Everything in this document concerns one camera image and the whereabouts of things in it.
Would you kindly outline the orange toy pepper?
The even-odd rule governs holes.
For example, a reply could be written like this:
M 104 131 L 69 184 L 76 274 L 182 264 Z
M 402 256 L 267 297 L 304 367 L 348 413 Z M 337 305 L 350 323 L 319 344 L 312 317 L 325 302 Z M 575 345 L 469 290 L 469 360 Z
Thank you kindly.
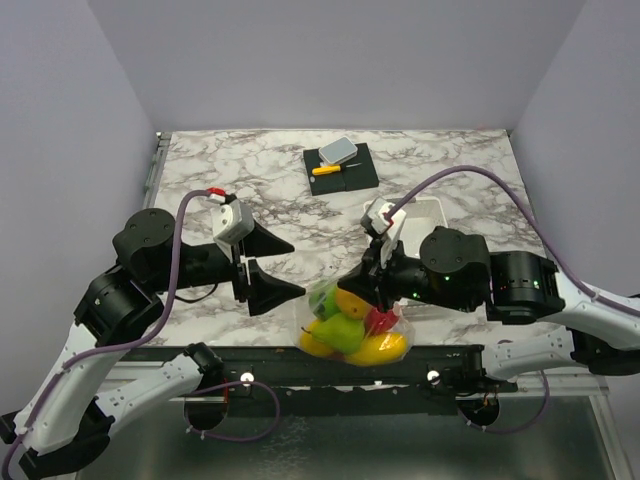
M 369 303 L 341 288 L 335 290 L 334 301 L 344 315 L 355 320 L 363 320 L 372 309 Z

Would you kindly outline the green toy fruit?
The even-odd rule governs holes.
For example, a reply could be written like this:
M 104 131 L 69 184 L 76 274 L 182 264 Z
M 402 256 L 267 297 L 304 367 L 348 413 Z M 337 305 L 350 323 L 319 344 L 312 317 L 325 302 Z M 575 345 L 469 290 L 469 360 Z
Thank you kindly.
M 341 312 L 335 301 L 336 290 L 337 285 L 330 283 L 318 286 L 312 291 L 308 305 L 317 319 L 325 321 Z

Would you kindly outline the clear zip top bag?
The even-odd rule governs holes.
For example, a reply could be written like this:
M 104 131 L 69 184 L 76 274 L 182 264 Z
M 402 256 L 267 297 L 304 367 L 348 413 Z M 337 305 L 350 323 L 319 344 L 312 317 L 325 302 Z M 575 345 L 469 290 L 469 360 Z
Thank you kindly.
M 303 352 L 358 367 L 402 360 L 415 336 L 401 305 L 382 312 L 335 281 L 314 285 L 294 302 L 291 332 Z

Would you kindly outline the green toy pear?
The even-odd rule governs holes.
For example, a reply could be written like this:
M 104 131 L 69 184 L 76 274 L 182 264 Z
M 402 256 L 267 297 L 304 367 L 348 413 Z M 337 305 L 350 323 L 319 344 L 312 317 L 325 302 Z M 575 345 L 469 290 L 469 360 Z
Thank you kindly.
M 348 355 L 359 350 L 365 337 L 365 326 L 362 320 L 337 313 L 322 321 L 312 336 L 332 349 Z

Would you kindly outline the yellow toy mango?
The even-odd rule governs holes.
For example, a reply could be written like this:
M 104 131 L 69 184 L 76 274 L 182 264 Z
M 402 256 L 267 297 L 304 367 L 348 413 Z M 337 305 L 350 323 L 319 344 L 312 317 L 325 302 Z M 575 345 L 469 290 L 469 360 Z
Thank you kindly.
M 409 349 L 407 338 L 396 332 L 386 332 L 365 338 L 353 354 L 346 355 L 345 361 L 356 366 L 375 366 L 392 363 L 401 359 Z

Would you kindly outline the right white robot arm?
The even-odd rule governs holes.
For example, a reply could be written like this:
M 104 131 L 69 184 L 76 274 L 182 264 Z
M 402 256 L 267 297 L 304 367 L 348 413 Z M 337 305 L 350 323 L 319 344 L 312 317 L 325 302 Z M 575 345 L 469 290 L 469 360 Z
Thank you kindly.
M 437 227 L 412 258 L 397 245 L 388 260 L 374 240 L 338 285 L 382 311 L 397 301 L 470 313 L 508 326 L 539 321 L 554 330 L 483 347 L 459 367 L 461 383 L 481 391 L 493 381 L 558 367 L 627 376 L 639 371 L 639 301 L 572 280 L 553 261 L 527 251 L 492 253 L 480 235 Z

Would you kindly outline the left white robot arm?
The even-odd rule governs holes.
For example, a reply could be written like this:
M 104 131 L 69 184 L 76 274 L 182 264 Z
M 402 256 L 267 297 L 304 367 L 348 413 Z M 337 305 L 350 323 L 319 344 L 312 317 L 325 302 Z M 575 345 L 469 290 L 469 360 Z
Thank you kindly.
M 231 283 L 249 313 L 266 313 L 304 294 L 258 265 L 260 257 L 293 246 L 257 222 L 225 254 L 216 243 L 190 246 L 175 237 L 169 212 L 141 210 L 113 238 L 117 261 L 94 279 L 74 312 L 66 344 L 36 396 L 2 415 L 1 438 L 25 451 L 19 466 L 29 479 L 75 473 L 95 461 L 115 433 L 150 408 L 193 391 L 206 395 L 225 380 L 223 361 L 204 343 L 192 343 L 157 370 L 110 392 L 99 390 L 135 341 L 160 319 L 172 254 L 179 253 L 180 289 Z

